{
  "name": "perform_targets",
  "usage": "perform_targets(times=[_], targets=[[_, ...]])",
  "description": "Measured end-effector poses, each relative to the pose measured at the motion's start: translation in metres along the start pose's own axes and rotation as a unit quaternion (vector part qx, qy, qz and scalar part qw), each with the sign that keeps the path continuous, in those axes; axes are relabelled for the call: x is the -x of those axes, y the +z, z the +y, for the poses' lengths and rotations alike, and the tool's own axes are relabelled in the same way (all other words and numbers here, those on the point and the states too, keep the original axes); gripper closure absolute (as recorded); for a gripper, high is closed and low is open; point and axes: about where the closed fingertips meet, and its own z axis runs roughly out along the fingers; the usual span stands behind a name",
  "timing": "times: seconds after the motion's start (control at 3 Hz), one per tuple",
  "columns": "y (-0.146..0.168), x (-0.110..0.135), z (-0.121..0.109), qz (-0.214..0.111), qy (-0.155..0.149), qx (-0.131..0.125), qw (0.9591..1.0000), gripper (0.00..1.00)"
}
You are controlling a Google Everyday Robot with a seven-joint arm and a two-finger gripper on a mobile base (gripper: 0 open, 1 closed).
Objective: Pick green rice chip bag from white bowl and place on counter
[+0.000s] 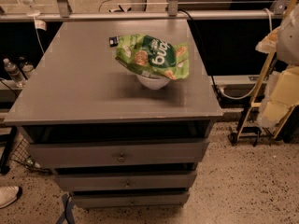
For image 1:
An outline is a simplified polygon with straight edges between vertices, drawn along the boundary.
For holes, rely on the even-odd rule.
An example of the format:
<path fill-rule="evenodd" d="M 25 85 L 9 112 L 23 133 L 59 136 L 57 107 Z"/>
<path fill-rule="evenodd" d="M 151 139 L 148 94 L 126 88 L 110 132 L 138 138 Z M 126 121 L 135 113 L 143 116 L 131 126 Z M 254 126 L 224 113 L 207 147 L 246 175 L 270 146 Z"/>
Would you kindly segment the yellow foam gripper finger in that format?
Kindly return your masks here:
<path fill-rule="evenodd" d="M 262 53 L 275 50 L 275 44 L 270 36 L 266 36 L 255 48 Z M 293 105 L 299 101 L 299 47 L 298 63 L 288 66 L 282 72 L 273 72 L 266 84 L 265 97 L 261 101 L 257 123 L 261 127 L 270 128 L 278 124 Z"/>

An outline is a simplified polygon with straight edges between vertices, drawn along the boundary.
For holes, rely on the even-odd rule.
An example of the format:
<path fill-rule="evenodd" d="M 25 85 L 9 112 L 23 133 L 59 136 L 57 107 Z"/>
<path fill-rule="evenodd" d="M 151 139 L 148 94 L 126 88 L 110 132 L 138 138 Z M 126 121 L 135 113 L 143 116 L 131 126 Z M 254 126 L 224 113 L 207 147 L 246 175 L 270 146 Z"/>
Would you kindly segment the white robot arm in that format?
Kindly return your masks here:
<path fill-rule="evenodd" d="M 274 71 L 269 76 L 259 107 L 258 124 L 270 128 L 299 102 L 299 5 L 255 49 L 262 53 L 274 51 L 278 60 L 288 65 L 284 71 Z"/>

